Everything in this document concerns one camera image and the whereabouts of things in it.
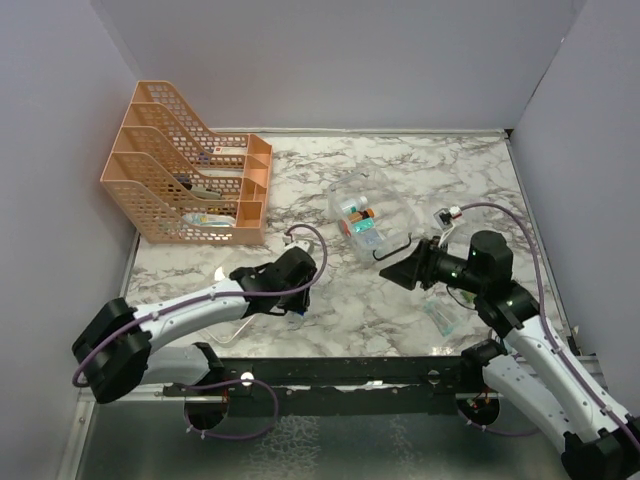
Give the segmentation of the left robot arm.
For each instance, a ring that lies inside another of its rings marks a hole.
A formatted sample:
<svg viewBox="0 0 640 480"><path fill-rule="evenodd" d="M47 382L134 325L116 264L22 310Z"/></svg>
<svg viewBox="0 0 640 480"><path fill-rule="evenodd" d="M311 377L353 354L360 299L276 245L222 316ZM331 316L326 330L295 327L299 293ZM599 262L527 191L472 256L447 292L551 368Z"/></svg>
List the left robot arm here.
<svg viewBox="0 0 640 480"><path fill-rule="evenodd" d="M175 349L172 342L209 326L256 314L304 313L317 268L308 241L286 246L273 262L240 267L213 285L155 304L106 302L71 350L79 370L73 382L100 404L151 383L186 384L206 395L220 385L213 350L203 344Z"/></svg>

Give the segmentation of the blue white tube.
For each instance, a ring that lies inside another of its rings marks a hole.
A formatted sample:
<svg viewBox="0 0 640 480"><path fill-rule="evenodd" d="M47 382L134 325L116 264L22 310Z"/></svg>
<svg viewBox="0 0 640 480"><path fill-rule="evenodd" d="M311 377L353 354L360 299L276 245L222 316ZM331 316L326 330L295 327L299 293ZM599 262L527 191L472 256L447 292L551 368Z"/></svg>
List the blue white tube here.
<svg viewBox="0 0 640 480"><path fill-rule="evenodd" d="M298 330L304 325L305 316L299 312L289 312L287 314L287 328L291 331Z"/></svg>

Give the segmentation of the small green box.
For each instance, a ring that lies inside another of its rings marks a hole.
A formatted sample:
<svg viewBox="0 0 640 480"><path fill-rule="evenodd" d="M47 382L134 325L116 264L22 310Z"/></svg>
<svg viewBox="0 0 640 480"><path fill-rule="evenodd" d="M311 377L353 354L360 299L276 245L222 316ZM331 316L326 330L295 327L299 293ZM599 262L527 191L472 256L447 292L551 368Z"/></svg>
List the small green box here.
<svg viewBox="0 0 640 480"><path fill-rule="evenodd" d="M475 295L474 294L466 292L466 291L462 292L462 297L469 304L472 304L474 302L474 299L475 299Z"/></svg>

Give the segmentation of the teal bandage packet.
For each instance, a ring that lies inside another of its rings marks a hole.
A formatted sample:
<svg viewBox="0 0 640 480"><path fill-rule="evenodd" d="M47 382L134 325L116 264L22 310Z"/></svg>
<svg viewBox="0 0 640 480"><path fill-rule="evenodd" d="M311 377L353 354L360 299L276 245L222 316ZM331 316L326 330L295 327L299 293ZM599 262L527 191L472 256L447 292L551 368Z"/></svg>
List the teal bandage packet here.
<svg viewBox="0 0 640 480"><path fill-rule="evenodd" d="M360 234L375 227L375 222L372 218L366 218L352 224L352 231L356 234Z"/></svg>

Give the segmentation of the blue white gauze packet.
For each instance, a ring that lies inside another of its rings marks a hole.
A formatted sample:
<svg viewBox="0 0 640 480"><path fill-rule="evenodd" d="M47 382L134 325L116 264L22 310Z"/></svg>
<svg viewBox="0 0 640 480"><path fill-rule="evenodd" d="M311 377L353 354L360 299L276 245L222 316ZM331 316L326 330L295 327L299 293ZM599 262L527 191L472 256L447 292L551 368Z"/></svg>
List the blue white gauze packet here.
<svg viewBox="0 0 640 480"><path fill-rule="evenodd" d="M363 242L363 250L372 255L375 251L383 252L386 247L386 237L377 229L372 228L360 233Z"/></svg>

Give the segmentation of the white plastic bottle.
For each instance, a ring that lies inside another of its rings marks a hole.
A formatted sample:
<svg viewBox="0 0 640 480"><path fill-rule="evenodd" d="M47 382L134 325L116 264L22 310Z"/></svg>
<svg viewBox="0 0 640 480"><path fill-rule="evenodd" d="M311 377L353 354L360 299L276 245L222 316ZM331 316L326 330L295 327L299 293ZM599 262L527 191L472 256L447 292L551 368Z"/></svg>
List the white plastic bottle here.
<svg viewBox="0 0 640 480"><path fill-rule="evenodd" d="M366 196L358 196L349 198L340 203L340 210L349 215L358 211L361 211L368 207L368 199Z"/></svg>

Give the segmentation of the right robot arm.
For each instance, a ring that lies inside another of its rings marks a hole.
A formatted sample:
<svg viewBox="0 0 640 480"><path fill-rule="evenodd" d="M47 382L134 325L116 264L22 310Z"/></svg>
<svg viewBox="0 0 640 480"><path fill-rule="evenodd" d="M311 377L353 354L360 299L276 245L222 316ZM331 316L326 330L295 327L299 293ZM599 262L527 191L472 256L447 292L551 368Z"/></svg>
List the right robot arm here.
<svg viewBox="0 0 640 480"><path fill-rule="evenodd" d="M472 235L465 259L435 239L380 271L402 288L437 283L474 296L479 318L498 338L464 350L461 383L486 386L517 407L550 440L572 479L627 479L639 471L639 419L586 370L512 278L513 253L494 231Z"/></svg>

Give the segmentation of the clear medicine kit box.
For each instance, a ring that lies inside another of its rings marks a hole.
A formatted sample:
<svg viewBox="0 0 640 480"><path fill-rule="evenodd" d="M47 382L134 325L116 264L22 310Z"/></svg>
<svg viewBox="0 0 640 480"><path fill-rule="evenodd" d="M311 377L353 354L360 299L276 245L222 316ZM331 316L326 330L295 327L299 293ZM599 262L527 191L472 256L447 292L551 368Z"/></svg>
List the clear medicine kit box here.
<svg viewBox="0 0 640 480"><path fill-rule="evenodd" d="M384 264L395 260L425 233L439 237L441 229L434 219L434 214L442 208L460 207L465 203L460 197L432 193L426 197L423 212L419 213L417 207L410 205L409 197L398 190L397 182L378 167L363 167L346 174L329 185L327 196L329 218L336 224L355 260L362 267L371 269L380 269ZM350 214L345 215L340 210L341 202L358 196L366 196L367 208L375 212L375 217L372 218L375 222L374 228L386 237L383 252L377 250L372 255L367 254L363 250L360 234L352 231ZM447 243L453 240L455 233L462 229L464 223L462 217L460 225Z"/></svg>

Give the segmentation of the brown syrup bottle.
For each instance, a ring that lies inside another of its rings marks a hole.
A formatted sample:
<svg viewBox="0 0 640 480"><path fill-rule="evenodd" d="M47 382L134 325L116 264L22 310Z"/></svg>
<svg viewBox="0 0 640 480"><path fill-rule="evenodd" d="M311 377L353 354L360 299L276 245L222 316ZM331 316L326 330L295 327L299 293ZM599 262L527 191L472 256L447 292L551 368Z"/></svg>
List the brown syrup bottle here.
<svg viewBox="0 0 640 480"><path fill-rule="evenodd" d="M349 215L349 221L352 224L358 223L366 219L372 219L375 217L375 212L371 208L365 210L356 211Z"/></svg>

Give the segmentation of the clear teal pad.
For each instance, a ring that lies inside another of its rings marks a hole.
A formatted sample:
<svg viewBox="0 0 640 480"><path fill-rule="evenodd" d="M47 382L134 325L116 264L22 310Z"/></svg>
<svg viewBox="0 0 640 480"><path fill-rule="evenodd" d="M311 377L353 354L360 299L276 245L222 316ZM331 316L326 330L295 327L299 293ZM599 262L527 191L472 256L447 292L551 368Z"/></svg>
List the clear teal pad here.
<svg viewBox="0 0 640 480"><path fill-rule="evenodd" d="M458 326L458 316L441 301L429 300L424 306L424 311L443 337L450 335Z"/></svg>

